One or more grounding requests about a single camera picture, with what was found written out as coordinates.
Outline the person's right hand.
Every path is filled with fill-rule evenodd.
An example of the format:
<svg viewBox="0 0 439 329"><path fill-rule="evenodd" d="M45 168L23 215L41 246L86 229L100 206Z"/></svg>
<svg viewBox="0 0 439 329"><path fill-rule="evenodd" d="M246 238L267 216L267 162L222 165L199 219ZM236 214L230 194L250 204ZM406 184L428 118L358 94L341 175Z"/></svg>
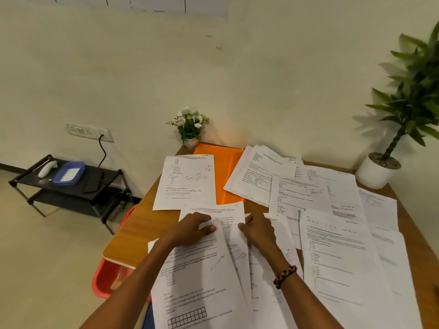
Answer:
<svg viewBox="0 0 439 329"><path fill-rule="evenodd" d="M278 248L271 220L263 213L251 213L245 218L244 223L238 223L238 228L247 241L262 255L267 256Z"/></svg>

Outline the person's left hand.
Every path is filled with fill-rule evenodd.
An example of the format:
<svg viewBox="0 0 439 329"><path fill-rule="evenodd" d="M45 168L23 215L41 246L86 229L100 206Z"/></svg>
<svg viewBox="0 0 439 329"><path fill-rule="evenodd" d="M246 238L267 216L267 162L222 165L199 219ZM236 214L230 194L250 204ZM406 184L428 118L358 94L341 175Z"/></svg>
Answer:
<svg viewBox="0 0 439 329"><path fill-rule="evenodd" d="M176 247L190 246L202 240L193 239L191 237L191 214L187 214L186 216L184 216L181 221L170 227L160 238L160 246L163 249L166 249L168 252L170 252Z"/></svg>

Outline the printed sheet with grid drawing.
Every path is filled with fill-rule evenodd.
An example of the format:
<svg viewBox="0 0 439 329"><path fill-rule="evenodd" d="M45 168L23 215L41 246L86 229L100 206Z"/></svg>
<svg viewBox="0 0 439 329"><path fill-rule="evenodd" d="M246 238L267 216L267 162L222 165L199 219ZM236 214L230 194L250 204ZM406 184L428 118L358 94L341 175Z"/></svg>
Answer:
<svg viewBox="0 0 439 329"><path fill-rule="evenodd" d="M224 238L216 231L168 255L151 290L155 329L255 329Z"/></svg>

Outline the printed sheet with pencil sketches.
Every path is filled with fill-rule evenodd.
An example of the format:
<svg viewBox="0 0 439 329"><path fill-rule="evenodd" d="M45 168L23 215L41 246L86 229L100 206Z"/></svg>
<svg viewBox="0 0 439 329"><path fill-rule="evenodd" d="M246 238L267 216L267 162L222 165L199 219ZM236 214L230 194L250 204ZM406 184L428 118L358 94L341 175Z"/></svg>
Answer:
<svg viewBox="0 0 439 329"><path fill-rule="evenodd" d="M281 215L265 213L271 221L276 242L290 265L296 265L303 278L300 256L297 253L288 220ZM280 289L273 284L275 275L266 259L249 245L249 267L252 289L253 319L256 329L298 329Z"/></svg>

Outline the person's left forearm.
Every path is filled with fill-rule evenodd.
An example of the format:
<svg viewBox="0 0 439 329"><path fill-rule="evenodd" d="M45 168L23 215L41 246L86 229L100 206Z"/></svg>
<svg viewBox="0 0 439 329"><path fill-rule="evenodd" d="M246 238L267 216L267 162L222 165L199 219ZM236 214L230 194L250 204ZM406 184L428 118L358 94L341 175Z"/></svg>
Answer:
<svg viewBox="0 0 439 329"><path fill-rule="evenodd" d="M140 265L79 329L134 329L162 265L174 247L172 237L158 239Z"/></svg>

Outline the person's right forearm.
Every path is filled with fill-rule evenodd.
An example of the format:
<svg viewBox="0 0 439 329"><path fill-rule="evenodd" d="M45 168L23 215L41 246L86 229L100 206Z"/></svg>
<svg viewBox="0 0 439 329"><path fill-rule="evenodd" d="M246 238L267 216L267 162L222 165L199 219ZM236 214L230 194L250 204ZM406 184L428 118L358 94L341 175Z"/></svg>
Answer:
<svg viewBox="0 0 439 329"><path fill-rule="evenodd" d="M275 274L273 283L282 291L298 329L344 329L300 278L297 267L288 263L279 248L264 258Z"/></svg>

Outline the orange plastic folder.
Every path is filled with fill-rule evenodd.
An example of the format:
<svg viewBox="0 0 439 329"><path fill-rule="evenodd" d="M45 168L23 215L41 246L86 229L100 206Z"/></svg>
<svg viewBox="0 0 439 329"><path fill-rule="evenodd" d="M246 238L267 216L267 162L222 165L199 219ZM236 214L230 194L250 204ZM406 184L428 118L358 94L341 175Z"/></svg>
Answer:
<svg viewBox="0 0 439 329"><path fill-rule="evenodd" d="M245 199L239 195L235 195L223 189L243 152L244 150L242 149L203 143L198 144L194 151L194 154L209 154L214 156L217 205L245 202Z"/></svg>

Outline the spread of printed paper sheets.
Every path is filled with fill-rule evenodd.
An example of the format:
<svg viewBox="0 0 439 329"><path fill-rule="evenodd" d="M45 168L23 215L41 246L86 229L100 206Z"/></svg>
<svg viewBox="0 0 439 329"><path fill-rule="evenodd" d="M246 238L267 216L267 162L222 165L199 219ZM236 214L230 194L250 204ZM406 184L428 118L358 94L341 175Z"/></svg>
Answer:
<svg viewBox="0 0 439 329"><path fill-rule="evenodd" d="M217 205L213 155L167 157L163 173L152 209L180 210L179 220L198 211L221 222L254 322L249 246L238 230L244 203ZM302 279L343 328L423 329L401 233L310 207L300 214L299 236Z"/></svg>

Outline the small white flower pot plant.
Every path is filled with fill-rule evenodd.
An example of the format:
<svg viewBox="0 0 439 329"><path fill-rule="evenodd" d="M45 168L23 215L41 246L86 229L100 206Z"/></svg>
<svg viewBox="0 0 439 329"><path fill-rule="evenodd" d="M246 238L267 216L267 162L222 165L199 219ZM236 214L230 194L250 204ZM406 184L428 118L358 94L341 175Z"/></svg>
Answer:
<svg viewBox="0 0 439 329"><path fill-rule="evenodd" d="M190 106L179 111L177 116L166 122L177 128L182 144L188 149L195 149L201 141L202 130L210 123L210 118L193 110Z"/></svg>

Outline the person's blue trousers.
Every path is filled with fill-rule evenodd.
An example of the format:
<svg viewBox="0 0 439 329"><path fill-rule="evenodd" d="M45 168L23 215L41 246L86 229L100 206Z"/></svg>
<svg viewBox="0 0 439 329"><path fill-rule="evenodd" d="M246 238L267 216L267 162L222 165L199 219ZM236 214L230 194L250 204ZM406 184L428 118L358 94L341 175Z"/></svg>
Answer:
<svg viewBox="0 0 439 329"><path fill-rule="evenodd" d="M141 329L155 329L152 303L149 302Z"/></svg>

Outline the red plastic chair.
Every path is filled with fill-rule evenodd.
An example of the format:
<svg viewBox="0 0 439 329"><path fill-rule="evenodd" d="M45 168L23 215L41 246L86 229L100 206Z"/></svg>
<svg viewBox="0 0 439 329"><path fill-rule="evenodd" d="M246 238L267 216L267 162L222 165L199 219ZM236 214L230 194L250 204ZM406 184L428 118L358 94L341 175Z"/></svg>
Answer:
<svg viewBox="0 0 439 329"><path fill-rule="evenodd" d="M134 213L128 224L125 227L121 224L104 248L102 256L107 264L101 262L92 281L93 291L99 297L108 298L115 291L112 289L114 282L118 281L120 287L122 279L127 278L148 254L153 232L148 231L147 224L153 217L147 218L146 214L152 213L151 206L140 202L140 211L136 212L135 208L136 205L125 216L128 219Z"/></svg>

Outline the black metal shelf rack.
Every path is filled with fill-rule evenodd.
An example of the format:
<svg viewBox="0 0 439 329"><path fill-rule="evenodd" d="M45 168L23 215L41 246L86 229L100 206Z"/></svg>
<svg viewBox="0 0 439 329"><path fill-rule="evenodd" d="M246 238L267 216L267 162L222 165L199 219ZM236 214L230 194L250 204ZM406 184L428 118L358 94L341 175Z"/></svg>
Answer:
<svg viewBox="0 0 439 329"><path fill-rule="evenodd" d="M58 161L58 168L53 169L45 178L38 178L42 167L52 160ZM47 217L37 204L93 216L98 218L113 236L115 232L108 224L108 219L120 205L125 209L127 204L134 204L124 172L121 169L109 170L86 165L86 170L77 184L57 186L52 182L52 178L67 162L49 154L28 169L20 171L18 176L8 183L40 216Z"/></svg>

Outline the blue plastic tray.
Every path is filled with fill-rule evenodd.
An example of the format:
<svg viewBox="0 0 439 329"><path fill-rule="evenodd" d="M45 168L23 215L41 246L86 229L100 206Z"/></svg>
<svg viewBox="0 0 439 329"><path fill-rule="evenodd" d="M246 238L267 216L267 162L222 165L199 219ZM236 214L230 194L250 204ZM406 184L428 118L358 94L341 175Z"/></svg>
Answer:
<svg viewBox="0 0 439 329"><path fill-rule="evenodd" d="M57 186L73 186L80 181L85 170L85 162L69 161L52 178L52 182Z"/></svg>

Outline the white handheld thermometer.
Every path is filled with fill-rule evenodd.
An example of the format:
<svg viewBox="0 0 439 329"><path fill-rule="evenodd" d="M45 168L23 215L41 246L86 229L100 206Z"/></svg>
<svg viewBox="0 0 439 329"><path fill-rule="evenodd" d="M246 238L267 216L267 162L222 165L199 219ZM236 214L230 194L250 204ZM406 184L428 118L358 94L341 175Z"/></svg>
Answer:
<svg viewBox="0 0 439 329"><path fill-rule="evenodd" d="M45 178L46 176L48 176L51 173L51 171L53 169L56 169L56 168L58 168L58 161L57 160L49 161L48 163L46 163L42 167L42 169L40 170L40 172L38 173L37 176L40 179Z"/></svg>

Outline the tall green plant white pot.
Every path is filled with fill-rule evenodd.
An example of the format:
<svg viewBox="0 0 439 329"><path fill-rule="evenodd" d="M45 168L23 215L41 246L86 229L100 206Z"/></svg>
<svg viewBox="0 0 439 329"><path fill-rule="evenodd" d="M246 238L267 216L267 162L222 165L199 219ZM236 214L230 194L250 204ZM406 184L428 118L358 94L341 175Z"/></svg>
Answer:
<svg viewBox="0 0 439 329"><path fill-rule="evenodd" d="M390 53L404 66L401 74L388 76L397 84L394 93L372 88L377 104L370 109L384 112L381 121L392 122L398 129L383 153L368 153L356 171L358 182L368 188L383 188L402 168L393 157L400 140L409 137L425 147L425 137L439 140L439 20L427 40L401 33L400 50Z"/></svg>

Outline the white wall socket panel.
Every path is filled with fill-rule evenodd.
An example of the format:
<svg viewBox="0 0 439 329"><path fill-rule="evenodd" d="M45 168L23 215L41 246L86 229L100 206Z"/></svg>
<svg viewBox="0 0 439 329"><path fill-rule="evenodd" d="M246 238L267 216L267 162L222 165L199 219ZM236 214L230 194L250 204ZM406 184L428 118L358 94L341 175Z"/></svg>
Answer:
<svg viewBox="0 0 439 329"><path fill-rule="evenodd" d="M93 140L101 140L102 142L114 143L113 136L108 128L96 126L83 126L73 123L66 123L67 132L70 135L83 137Z"/></svg>

